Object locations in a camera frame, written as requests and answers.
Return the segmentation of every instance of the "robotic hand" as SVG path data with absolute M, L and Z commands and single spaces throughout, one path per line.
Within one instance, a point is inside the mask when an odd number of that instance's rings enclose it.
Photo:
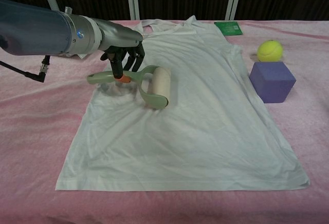
M 0 0 L 0 46 L 13 55 L 46 55 L 39 75 L 0 65 L 44 82 L 50 55 L 90 54 L 104 51 L 101 60 L 109 59 L 113 76 L 125 82 L 123 71 L 136 72 L 144 58 L 143 37 L 130 28 L 95 18 L 73 15 L 71 12 Z M 122 60 L 129 58 L 125 67 Z

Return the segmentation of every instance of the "tennis ball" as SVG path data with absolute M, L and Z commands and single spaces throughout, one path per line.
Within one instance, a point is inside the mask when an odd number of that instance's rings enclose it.
M 274 40 L 263 42 L 257 50 L 257 57 L 259 61 L 263 62 L 279 61 L 282 54 L 283 47 L 281 43 Z

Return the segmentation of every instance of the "lint roller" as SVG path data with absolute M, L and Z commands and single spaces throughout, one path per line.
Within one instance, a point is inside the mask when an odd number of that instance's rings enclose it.
M 152 93 L 146 93 L 142 89 L 143 77 L 146 73 L 152 73 Z M 170 69 L 159 66 L 147 66 L 142 71 L 123 71 L 123 74 L 138 85 L 139 92 L 144 101 L 152 108 L 163 109 L 168 106 L 170 100 Z M 87 77 L 89 84 L 111 83 L 116 81 L 112 71 L 103 71 L 91 74 Z

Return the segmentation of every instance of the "green card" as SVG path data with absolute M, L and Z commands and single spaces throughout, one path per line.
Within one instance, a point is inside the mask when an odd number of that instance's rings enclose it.
M 242 35 L 239 24 L 236 21 L 215 22 L 214 23 L 223 35 Z

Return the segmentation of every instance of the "green handle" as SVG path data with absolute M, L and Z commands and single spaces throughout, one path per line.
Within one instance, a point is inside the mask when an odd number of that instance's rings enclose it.
M 123 74 L 130 77 L 132 81 L 137 83 L 142 98 L 149 106 L 155 109 L 163 109 L 168 105 L 169 100 L 161 95 L 146 93 L 144 90 L 142 90 L 141 86 L 144 75 L 146 73 L 153 73 L 156 68 L 158 68 L 158 66 L 147 66 L 142 71 L 123 71 Z M 111 83 L 115 80 L 116 79 L 114 78 L 112 71 L 98 72 L 87 77 L 89 84 Z

